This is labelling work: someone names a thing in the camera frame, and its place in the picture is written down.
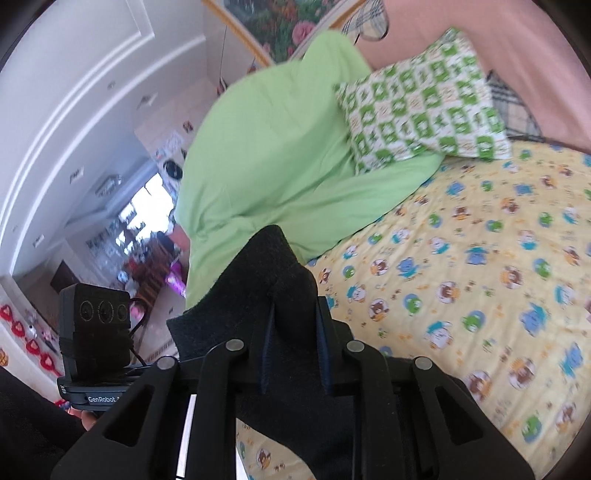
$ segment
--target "ceiling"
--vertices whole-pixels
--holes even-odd
[[[71,226],[73,223],[88,217],[93,213],[105,210],[112,199],[119,196],[118,192],[124,188],[123,184],[132,181],[135,174],[137,174],[146,162],[152,162],[152,160],[144,146],[134,135],[130,135],[129,138],[117,145],[116,148],[105,158],[104,163],[106,168],[103,173],[95,177],[90,191],[82,197],[82,200],[76,207],[76,210],[72,213],[66,226]],[[122,178],[122,185],[112,194],[99,197],[95,192],[107,177],[111,175],[120,175]]]
[[[26,32],[0,72],[0,275],[26,273],[153,174],[134,129],[206,77],[202,9],[198,0],[58,0]],[[94,191],[112,173],[125,181],[101,201]]]

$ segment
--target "black sleeve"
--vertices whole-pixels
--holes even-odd
[[[82,423],[0,367],[0,465],[7,480],[48,480]]]

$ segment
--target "yellow bedsheet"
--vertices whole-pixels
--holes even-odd
[[[516,142],[512,161],[447,159],[309,267],[357,339],[464,379],[540,479],[591,407],[590,200],[590,156]],[[313,478],[289,450],[237,431],[250,480]]]

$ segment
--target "patterned pillowcase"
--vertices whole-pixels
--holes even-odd
[[[475,51],[455,28],[424,53],[335,90],[349,123],[358,173],[425,150],[511,158]]]

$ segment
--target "plaid cloth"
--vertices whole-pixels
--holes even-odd
[[[519,137],[531,142],[544,142],[538,122],[519,95],[494,71],[487,78],[492,92],[492,102],[507,128],[507,137]]]
[[[388,14],[382,0],[367,0],[343,26],[342,32],[355,41],[358,37],[378,41],[388,33]]]

